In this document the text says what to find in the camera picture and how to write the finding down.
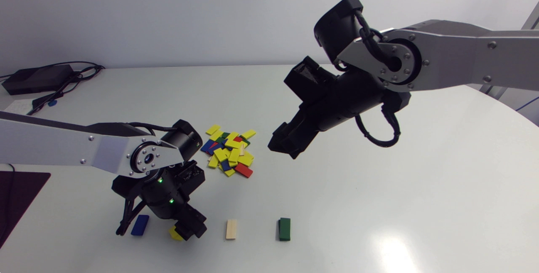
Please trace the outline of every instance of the natural wooden block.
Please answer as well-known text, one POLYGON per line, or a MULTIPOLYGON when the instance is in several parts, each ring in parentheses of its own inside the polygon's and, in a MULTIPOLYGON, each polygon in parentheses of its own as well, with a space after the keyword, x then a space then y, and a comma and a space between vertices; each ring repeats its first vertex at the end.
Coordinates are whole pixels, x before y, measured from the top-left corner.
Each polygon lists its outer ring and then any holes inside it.
POLYGON ((218 129, 220 129, 221 127, 219 125, 213 125, 212 127, 210 127, 207 131, 206 131, 206 134, 208 135, 213 135, 218 129))
POLYGON ((237 220, 236 219, 227 220, 227 234, 225 235, 225 238, 227 240, 235 240, 236 232, 237 232, 237 220))

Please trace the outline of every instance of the white wall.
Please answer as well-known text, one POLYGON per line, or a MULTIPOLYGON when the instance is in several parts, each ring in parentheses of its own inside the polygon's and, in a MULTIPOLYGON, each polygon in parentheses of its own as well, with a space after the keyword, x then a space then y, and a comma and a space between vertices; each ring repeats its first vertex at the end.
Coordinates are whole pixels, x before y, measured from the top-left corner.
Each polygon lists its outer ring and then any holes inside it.
MULTIPOLYGON (((312 28, 340 0, 0 0, 0 73, 64 60, 106 67, 328 62, 312 28)), ((361 0, 372 27, 426 19, 519 29, 538 0, 361 0)))

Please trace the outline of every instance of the cable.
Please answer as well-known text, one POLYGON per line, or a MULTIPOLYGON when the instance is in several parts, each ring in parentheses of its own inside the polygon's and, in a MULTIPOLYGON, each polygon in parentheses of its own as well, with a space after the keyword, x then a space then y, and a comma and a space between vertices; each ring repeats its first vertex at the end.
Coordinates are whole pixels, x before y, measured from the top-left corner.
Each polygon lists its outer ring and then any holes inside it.
POLYGON ((127 124, 130 125, 131 127, 146 128, 148 130, 154 129, 154 130, 157 130, 157 131, 165 131, 165 132, 170 132, 170 131, 176 131, 177 130, 177 128, 160 127, 160 126, 152 125, 150 123, 127 123, 127 124))
POLYGON ((79 83, 81 83, 81 81, 87 81, 87 80, 90 80, 90 79, 94 78, 102 69, 105 68, 104 66, 102 66, 100 64, 96 64, 94 62, 83 62, 83 61, 58 62, 57 64, 49 64, 49 65, 42 66, 42 67, 39 67, 39 68, 46 68, 46 67, 56 66, 56 65, 60 65, 60 64, 74 64, 74 63, 92 64, 92 66, 84 68, 82 71, 75 72, 75 75, 73 77, 71 77, 70 79, 68 79, 66 81, 66 83, 64 83, 64 85, 62 85, 62 87, 60 87, 58 90, 56 90, 56 92, 50 94, 49 97, 47 97, 43 102, 40 102, 40 104, 34 106, 34 108, 29 113, 27 113, 27 115, 33 115, 33 114, 39 112, 39 110, 41 110, 45 104, 47 104, 48 102, 51 102, 52 100, 54 100, 56 98, 62 97, 65 93, 69 93, 69 92, 73 91, 79 85, 79 83), (94 73, 84 77, 83 73, 88 72, 90 70, 94 70, 94 73), (75 84, 75 86, 73 88, 69 89, 68 91, 63 92, 63 90, 70 83, 77 83, 77 84, 75 84))
POLYGON ((379 147, 387 148, 393 146, 397 143, 397 141, 399 141, 400 127, 394 113, 386 112, 385 110, 382 110, 382 113, 384 114, 384 117, 389 123, 389 125, 391 125, 391 127, 393 128, 393 139, 391 140, 382 141, 377 140, 375 137, 372 137, 371 134, 366 130, 365 125, 363 124, 359 115, 356 116, 356 124, 358 124, 358 128, 365 135, 365 137, 367 137, 367 139, 370 140, 373 144, 379 147))
POLYGON ((528 104, 531 104, 532 102, 536 101, 537 99, 539 99, 539 96, 537 96, 536 98, 533 98, 533 99, 530 100, 529 102, 526 102, 526 104, 524 104, 524 105, 521 106, 520 108, 516 109, 516 111, 518 112, 520 109, 524 108, 524 107, 527 106, 528 104))
POLYGON ((8 185, 8 194, 7 194, 7 197, 5 198, 5 208, 4 208, 4 222, 5 223, 4 223, 4 227, 2 228, 2 233, 0 233, 0 240, 4 238, 5 231, 8 229, 8 216, 9 216, 8 208, 9 208, 9 202, 11 199, 11 191, 13 188, 13 180, 15 179, 15 167, 11 163, 8 163, 8 165, 13 169, 13 171, 11 172, 11 179, 8 185))

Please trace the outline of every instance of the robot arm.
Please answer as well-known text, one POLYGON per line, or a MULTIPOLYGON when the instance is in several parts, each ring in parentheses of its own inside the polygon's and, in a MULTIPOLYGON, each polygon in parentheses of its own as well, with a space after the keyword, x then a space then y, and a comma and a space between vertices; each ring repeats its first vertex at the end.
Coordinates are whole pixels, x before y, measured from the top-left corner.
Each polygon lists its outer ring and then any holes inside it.
POLYGON ((335 76, 309 57, 290 71, 285 83, 302 104, 274 131, 270 150, 296 158, 320 131, 350 118, 370 141, 392 146, 400 135, 395 113, 408 104, 410 91, 467 83, 539 89, 539 31, 429 20, 380 33, 368 27, 362 10, 359 0, 342 0, 316 23, 318 44, 344 73, 335 76), (394 130, 390 141, 370 136, 360 118, 380 103, 394 130))
POLYGON ((177 233, 188 240, 206 231, 206 217, 187 202, 204 182, 204 171, 189 159, 202 139, 189 123, 170 128, 146 123, 59 123, 0 112, 4 148, 0 162, 53 166, 92 166, 118 174, 112 189, 125 199, 117 235, 124 235, 148 206, 161 219, 174 219, 177 233), (167 133, 158 139, 137 127, 167 133), (135 206, 135 199, 141 202, 135 206))

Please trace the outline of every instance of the black power supply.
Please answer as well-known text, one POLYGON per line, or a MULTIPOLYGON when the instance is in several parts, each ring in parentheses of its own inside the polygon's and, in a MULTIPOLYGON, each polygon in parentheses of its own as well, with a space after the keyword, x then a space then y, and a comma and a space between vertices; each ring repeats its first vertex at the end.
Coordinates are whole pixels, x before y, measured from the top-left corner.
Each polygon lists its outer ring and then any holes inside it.
POLYGON ((11 75, 2 86, 10 95, 57 91, 73 73, 69 64, 25 68, 11 75))

